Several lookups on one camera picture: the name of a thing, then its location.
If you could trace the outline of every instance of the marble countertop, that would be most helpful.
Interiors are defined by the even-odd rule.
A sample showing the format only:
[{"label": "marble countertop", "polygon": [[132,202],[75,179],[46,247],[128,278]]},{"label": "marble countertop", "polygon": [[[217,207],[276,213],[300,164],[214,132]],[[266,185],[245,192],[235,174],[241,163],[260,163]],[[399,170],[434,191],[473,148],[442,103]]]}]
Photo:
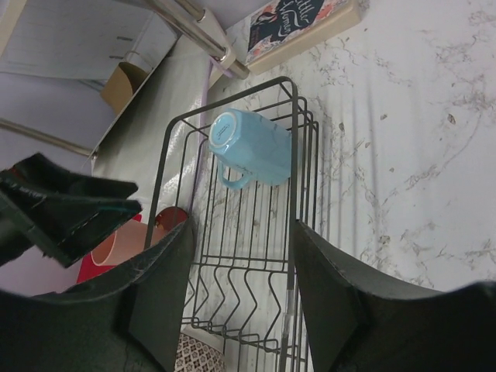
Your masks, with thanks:
[{"label": "marble countertop", "polygon": [[[496,3],[362,0],[361,7],[359,25],[259,76],[251,74],[244,81],[224,77],[208,92],[208,99],[213,102],[281,75],[290,77],[320,122],[317,233],[363,262],[423,287],[448,291],[472,281],[496,280]],[[248,25],[245,19],[227,32],[240,59],[246,52]],[[201,105],[207,63],[201,50],[180,38],[98,152],[94,174],[138,183],[133,197],[142,202],[145,218],[165,129],[172,118]],[[257,109],[272,103],[266,100],[259,94],[242,106]],[[159,210],[176,200],[184,133],[181,127],[173,132]],[[181,179],[187,191],[178,204],[183,208],[194,190],[198,142],[188,146],[187,174]],[[258,233],[261,223],[250,219],[255,212],[243,210],[242,219],[250,219],[247,223],[256,228],[239,239],[232,238],[232,231],[246,224],[227,215],[236,213],[231,212],[233,206],[249,206],[250,193],[257,187],[243,189],[243,197],[232,192],[223,207],[218,202],[227,191],[219,187],[208,212],[205,175],[211,169],[211,161],[202,168],[195,191],[199,203],[192,213],[199,225],[210,215],[212,226],[219,228],[220,233],[208,237],[211,254],[220,254],[215,251],[220,246],[223,255],[236,249],[239,255],[244,250],[264,255],[268,239]],[[281,232],[286,195],[278,192],[277,210],[265,211],[270,221],[279,215],[281,224],[273,226]],[[226,234],[221,226],[225,221]],[[270,245],[274,258],[286,257],[282,239],[274,237]],[[246,334],[263,336],[272,329],[270,337],[281,339],[282,317],[275,314],[274,302],[277,293],[284,304],[287,278],[281,269],[273,276],[262,271],[258,277],[250,270],[234,270],[232,276],[228,268],[202,270],[198,303],[202,298],[208,302],[201,305],[200,319],[228,322],[235,330],[246,326]],[[248,282],[256,288],[257,305],[250,300],[254,296]],[[245,298],[239,307],[234,287]],[[272,319],[278,323],[271,328]],[[236,343],[228,342],[231,366],[236,365],[238,350]],[[243,354],[247,370],[259,363],[255,350],[248,347]],[[260,359],[260,370],[273,369],[274,355]]]},{"label": "marble countertop", "polygon": [[[496,279],[496,4],[362,1],[363,21],[210,99],[285,75],[321,123],[318,233],[447,291]],[[228,30],[241,58],[248,19]]]}]

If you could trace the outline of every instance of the dish rack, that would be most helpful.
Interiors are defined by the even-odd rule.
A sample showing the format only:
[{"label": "dish rack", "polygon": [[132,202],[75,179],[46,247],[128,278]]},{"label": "dish rack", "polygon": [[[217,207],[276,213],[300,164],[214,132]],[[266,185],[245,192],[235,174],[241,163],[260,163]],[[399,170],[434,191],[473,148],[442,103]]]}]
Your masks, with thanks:
[{"label": "dish rack", "polygon": [[[291,130],[289,182],[270,187],[254,181],[234,191],[217,180],[217,160],[208,151],[210,125],[197,128],[190,121],[207,115],[206,122],[213,122],[227,107],[259,112]],[[165,133],[150,216],[157,213],[176,126],[188,127],[184,152],[188,141],[199,145],[189,205],[197,247],[183,324],[224,339],[228,370],[313,370],[292,254],[295,221],[315,228],[319,124],[307,100],[298,95],[291,79],[278,77],[175,118]],[[184,152],[176,206],[181,192],[191,192],[181,190]],[[234,170],[226,172],[231,181],[240,176]]]}]

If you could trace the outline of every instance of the orange cup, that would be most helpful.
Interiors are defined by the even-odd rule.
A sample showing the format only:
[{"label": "orange cup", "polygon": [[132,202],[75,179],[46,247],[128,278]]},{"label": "orange cup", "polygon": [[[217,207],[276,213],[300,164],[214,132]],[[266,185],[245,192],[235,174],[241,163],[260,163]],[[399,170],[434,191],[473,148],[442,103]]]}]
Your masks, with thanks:
[{"label": "orange cup", "polygon": [[[133,219],[119,227],[91,252],[96,266],[117,266],[143,252],[147,225]],[[153,227],[152,244],[156,244],[166,231]]]}]

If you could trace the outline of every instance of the patterned cloth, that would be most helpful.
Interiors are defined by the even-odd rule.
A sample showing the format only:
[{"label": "patterned cloth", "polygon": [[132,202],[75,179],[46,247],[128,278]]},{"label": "patterned cloth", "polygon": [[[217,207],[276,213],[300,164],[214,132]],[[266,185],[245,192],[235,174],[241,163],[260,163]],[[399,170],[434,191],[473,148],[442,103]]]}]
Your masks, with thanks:
[{"label": "patterned cloth", "polygon": [[224,356],[218,350],[183,333],[179,335],[174,372],[225,372]]}]

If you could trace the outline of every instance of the light blue cup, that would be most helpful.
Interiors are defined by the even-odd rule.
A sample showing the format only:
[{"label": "light blue cup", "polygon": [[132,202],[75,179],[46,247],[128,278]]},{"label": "light blue cup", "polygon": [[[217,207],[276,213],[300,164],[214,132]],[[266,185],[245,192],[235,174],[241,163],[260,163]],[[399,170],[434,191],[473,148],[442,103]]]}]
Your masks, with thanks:
[{"label": "light blue cup", "polygon": [[[276,186],[291,175],[291,132],[255,112],[228,108],[210,127],[208,141],[219,179],[228,188],[239,190],[255,180]],[[243,176],[229,181],[225,167]]]}]

